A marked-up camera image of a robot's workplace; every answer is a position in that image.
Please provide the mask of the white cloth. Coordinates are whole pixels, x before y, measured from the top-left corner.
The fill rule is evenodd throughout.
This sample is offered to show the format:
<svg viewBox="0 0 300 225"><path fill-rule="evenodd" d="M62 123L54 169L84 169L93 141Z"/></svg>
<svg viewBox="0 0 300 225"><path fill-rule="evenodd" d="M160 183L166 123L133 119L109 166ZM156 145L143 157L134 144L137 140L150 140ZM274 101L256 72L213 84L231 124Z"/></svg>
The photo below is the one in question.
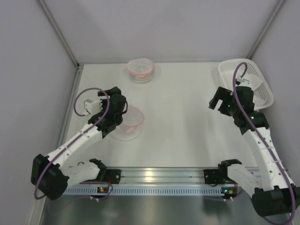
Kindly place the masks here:
<svg viewBox="0 0 300 225"><path fill-rule="evenodd" d="M262 79L259 76L256 76L256 75L253 75L253 74L247 75L247 79L250 82L250 88L252 89L252 91L256 91L263 83ZM256 104L258 104L258 105L263 105L264 104L263 99L261 99L257 95L254 95L254 97L255 97L255 103Z"/></svg>

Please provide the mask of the white mesh laundry bag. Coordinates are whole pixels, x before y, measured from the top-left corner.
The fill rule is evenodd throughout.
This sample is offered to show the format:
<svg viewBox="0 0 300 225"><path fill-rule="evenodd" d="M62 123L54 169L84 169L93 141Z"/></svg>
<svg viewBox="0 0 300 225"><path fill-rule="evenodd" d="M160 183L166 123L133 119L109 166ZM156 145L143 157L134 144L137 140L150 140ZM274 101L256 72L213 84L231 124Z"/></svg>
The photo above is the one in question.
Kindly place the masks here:
<svg viewBox="0 0 300 225"><path fill-rule="evenodd" d="M148 58L131 60L125 67L125 71L135 83L149 82L154 76L154 70L154 62Z"/></svg>
<svg viewBox="0 0 300 225"><path fill-rule="evenodd" d="M135 139L142 132L144 114L135 106L129 105L123 115L123 122L111 133L112 137L121 141Z"/></svg>

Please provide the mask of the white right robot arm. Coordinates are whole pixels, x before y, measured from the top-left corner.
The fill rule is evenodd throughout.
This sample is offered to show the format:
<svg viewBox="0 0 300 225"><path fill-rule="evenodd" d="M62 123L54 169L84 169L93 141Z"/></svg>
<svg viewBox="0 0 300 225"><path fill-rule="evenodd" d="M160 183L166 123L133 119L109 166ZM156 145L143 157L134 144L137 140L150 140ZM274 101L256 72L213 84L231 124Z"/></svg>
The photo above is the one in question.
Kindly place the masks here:
<svg viewBox="0 0 300 225"><path fill-rule="evenodd" d="M267 119L262 112L255 111L253 98L250 87L238 86L233 91L218 87L209 108L215 109L218 101L222 101L218 111L232 117L240 129L255 158L261 179L258 180L237 159L223 160L218 164L219 177L223 182L233 181L240 185L250 196L259 216L293 215L300 205L300 188L284 170Z"/></svg>

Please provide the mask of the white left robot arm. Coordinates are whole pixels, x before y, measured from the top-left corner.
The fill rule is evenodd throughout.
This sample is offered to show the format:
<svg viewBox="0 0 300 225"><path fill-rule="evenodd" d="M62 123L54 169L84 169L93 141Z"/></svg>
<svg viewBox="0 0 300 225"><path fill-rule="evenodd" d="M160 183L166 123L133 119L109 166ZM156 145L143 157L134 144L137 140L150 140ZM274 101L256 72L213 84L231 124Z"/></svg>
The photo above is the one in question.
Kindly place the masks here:
<svg viewBox="0 0 300 225"><path fill-rule="evenodd" d="M56 150L33 159L31 183L34 185L34 198L47 197L56 200L67 188L81 183L105 183L107 167L101 160L92 158L87 162L72 165L90 146L103 140L123 122L128 110L128 102L118 87L109 90L96 89L98 101L86 100L85 113L78 116L90 116L86 124Z"/></svg>

